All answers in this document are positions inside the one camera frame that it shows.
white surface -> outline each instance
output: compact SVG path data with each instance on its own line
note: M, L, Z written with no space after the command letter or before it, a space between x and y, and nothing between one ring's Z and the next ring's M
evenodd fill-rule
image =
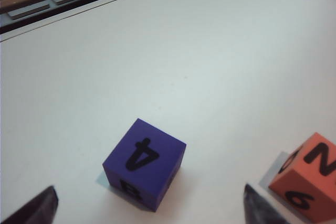
M55 224L244 223L244 184L281 151L315 131L336 142L335 13L119 0L2 42L2 217L54 184ZM188 144L156 213L96 182L138 117Z

